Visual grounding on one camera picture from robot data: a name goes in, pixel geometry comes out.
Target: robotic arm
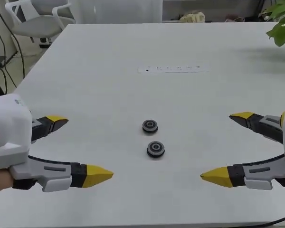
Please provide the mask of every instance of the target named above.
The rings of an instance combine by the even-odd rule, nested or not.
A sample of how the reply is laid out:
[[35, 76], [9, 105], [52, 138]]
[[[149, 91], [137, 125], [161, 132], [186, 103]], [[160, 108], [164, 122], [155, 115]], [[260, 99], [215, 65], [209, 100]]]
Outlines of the robotic arm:
[[284, 154], [252, 163], [235, 164], [201, 174], [205, 181], [224, 187], [246, 186], [250, 189], [271, 190], [275, 179], [285, 187], [285, 112], [281, 116], [261, 116], [237, 113], [230, 116], [241, 126], [284, 145]]
[[46, 137], [68, 122], [59, 116], [32, 119], [16, 94], [0, 96], [0, 169], [8, 168], [13, 188], [28, 190], [35, 183], [44, 192], [89, 188], [113, 176], [111, 171], [76, 162], [48, 161], [29, 156], [32, 142]]

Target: yellow fingertip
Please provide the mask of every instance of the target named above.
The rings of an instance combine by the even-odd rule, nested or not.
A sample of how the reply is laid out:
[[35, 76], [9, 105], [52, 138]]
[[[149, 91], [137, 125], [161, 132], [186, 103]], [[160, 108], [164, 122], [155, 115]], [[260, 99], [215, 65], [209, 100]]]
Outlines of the yellow fingertip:
[[284, 118], [285, 118], [285, 112], [283, 112], [281, 115], [281, 120], [280, 120], [280, 126], [281, 127], [283, 127]]
[[217, 169], [210, 170], [201, 174], [200, 176], [204, 181], [208, 181], [223, 187], [232, 188], [228, 169], [227, 167], [221, 167]]
[[113, 177], [113, 172], [99, 166], [86, 165], [86, 178], [83, 188], [89, 188]]
[[236, 117], [241, 117], [244, 119], [248, 119], [249, 117], [251, 117], [254, 113], [251, 112], [243, 112], [243, 113], [235, 113], [235, 114], [231, 114], [230, 116], [236, 116]]
[[53, 122], [56, 122], [58, 120], [67, 120], [67, 118], [59, 116], [59, 115], [47, 115], [46, 118], [50, 119]]

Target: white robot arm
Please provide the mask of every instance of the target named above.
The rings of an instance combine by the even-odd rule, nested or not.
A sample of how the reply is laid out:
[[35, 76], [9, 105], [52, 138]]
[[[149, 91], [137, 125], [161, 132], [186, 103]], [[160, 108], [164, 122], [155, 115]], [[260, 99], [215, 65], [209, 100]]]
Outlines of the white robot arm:
[[46, 137], [67, 122], [59, 116], [34, 120], [18, 95], [0, 96], [0, 169], [8, 168], [14, 178], [13, 188], [28, 190], [35, 183], [44, 192], [88, 188], [113, 176], [111, 171], [94, 165], [29, 156], [31, 142]]

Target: potted plant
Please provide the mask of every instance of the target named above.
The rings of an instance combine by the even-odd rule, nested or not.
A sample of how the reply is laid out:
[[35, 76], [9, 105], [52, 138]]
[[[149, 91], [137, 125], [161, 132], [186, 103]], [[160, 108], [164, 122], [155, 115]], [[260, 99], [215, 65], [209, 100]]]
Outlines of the potted plant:
[[278, 20], [279, 22], [268, 31], [266, 34], [270, 38], [275, 40], [275, 44], [281, 47], [285, 44], [285, 0], [279, 1], [276, 5], [273, 5], [264, 11], [269, 15], [268, 20]]

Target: wall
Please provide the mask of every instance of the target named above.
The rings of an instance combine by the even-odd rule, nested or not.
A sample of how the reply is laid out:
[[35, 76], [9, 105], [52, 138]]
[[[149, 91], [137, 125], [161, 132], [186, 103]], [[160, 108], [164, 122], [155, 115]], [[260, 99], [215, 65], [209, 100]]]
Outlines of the wall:
[[[7, 24], [11, 28], [13, 25], [13, 22], [12, 22], [10, 15], [8, 14], [8, 12], [5, 10], [4, 5], [5, 5], [5, 1], [0, 0], [0, 13], [3, 15], [3, 18], [6, 20]], [[5, 43], [6, 57], [8, 59], [12, 55], [15, 54], [16, 48], [14, 46], [12, 39], [11, 39], [10, 32], [7, 30], [7, 28], [5, 27], [5, 25], [3, 24], [1, 19], [0, 19], [0, 34], [2, 36], [4, 43]], [[3, 56], [3, 53], [4, 53], [3, 52], [3, 45], [2, 45], [2, 42], [0, 41], [0, 55]]]
[[[151, 22], [150, 19], [153, 19], [153, 22], [157, 22], [158, 19], [156, 17], [160, 11], [158, 6], [162, 2], [162, 0], [79, 1], [85, 24], [125, 23], [125, 21], [128, 23], [148, 23]], [[266, 1], [266, 5], [268, 5], [270, 1], [274, 2], [275, 0]], [[203, 11], [206, 14], [206, 20], [224, 21], [225, 16], [231, 13], [242, 17], [251, 16], [257, 7], [257, 2], [257, 0], [164, 1], [162, 18], [163, 20], [170, 20], [179, 14], [194, 9]]]

